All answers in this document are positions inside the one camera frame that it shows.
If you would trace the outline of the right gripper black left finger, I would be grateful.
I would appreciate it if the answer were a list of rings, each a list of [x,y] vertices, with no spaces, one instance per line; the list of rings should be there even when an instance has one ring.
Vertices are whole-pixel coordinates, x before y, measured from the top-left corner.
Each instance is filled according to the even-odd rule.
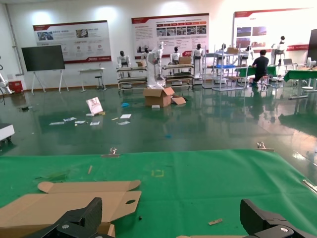
[[[95,197],[86,207],[67,211],[53,225],[28,235],[28,238],[101,238],[102,199]]]

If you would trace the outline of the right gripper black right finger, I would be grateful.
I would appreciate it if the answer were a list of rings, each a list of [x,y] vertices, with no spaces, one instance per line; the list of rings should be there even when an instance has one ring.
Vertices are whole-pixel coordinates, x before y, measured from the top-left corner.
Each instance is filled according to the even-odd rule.
[[[248,238],[314,238],[302,231],[279,214],[264,211],[252,201],[240,202],[240,223]]]

